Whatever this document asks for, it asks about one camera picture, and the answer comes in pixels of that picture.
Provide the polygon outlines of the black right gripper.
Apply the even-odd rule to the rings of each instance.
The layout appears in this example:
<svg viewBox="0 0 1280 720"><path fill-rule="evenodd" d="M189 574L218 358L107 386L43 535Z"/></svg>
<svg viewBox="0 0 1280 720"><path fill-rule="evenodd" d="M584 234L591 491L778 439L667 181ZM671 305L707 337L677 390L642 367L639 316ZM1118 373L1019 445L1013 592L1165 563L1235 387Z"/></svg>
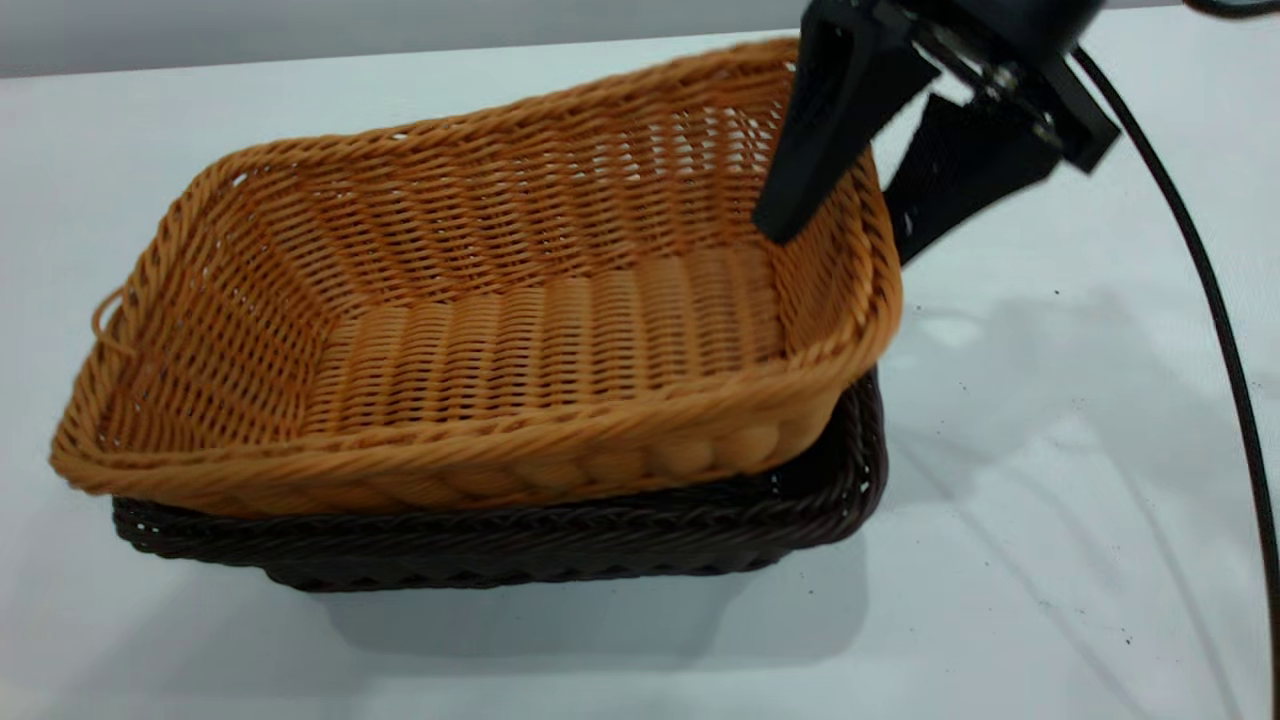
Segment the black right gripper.
<svg viewBox="0 0 1280 720"><path fill-rule="evenodd" d="M1066 59L1100 9L1097 1L810 3L755 227L778 246L795 240L881 129L942 74L1014 108L928 97L884 190L902 265L1047 179L1061 158L1091 173L1119 131Z"/></svg>

